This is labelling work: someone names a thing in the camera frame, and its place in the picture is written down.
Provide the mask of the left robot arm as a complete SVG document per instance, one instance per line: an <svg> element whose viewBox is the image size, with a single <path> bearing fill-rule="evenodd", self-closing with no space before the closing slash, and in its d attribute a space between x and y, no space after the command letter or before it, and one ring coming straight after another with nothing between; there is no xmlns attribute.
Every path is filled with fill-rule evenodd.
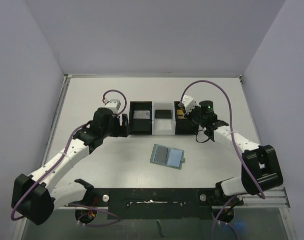
<svg viewBox="0 0 304 240"><path fill-rule="evenodd" d="M14 181L11 219L15 213L36 225L44 223L57 208L80 202L91 206L95 195L93 185L76 179L65 187L57 183L82 159L103 144L107 137L128 137L127 114L117 114L100 107L93 119L77 127L66 146L50 161L29 175L20 174Z"/></svg>

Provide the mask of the green leather card holder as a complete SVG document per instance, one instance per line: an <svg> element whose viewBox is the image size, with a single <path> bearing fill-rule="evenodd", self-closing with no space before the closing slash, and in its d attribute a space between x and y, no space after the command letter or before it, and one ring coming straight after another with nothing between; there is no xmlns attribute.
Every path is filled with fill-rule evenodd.
<svg viewBox="0 0 304 240"><path fill-rule="evenodd" d="M154 144L150 163L180 170L186 161L184 153L181 149Z"/></svg>

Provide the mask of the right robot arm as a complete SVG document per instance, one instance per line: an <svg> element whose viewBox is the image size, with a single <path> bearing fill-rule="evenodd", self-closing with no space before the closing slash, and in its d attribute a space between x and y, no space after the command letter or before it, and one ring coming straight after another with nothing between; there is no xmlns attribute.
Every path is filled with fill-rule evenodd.
<svg viewBox="0 0 304 240"><path fill-rule="evenodd" d="M212 101L196 103L191 96L184 95L180 108L184 118L198 126L209 140L225 146L241 161L240 176L217 183L223 195L261 195L283 184L276 150L271 145L260 145L248 140L228 123L219 120Z"/></svg>

